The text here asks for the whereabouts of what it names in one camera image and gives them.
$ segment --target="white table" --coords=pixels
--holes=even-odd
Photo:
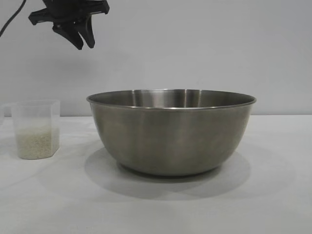
[[[156,179],[119,166],[91,117],[61,118],[49,159],[0,131],[1,234],[311,234],[312,116],[252,116],[219,170]]]

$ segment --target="white wall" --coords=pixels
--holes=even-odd
[[[1,25],[21,0],[0,1]],[[254,114],[312,114],[311,0],[109,0],[95,49],[76,50],[28,0],[0,38],[0,102],[59,98],[90,115],[93,93],[194,88],[257,97]]]

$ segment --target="metal mixing bowl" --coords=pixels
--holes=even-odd
[[[208,90],[129,90],[89,96],[99,136],[120,164],[159,176],[221,165],[242,139],[255,98]]]

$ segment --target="plastic measuring cup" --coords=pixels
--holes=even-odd
[[[59,148],[59,100],[34,100],[9,105],[18,154],[23,159],[52,157]]]

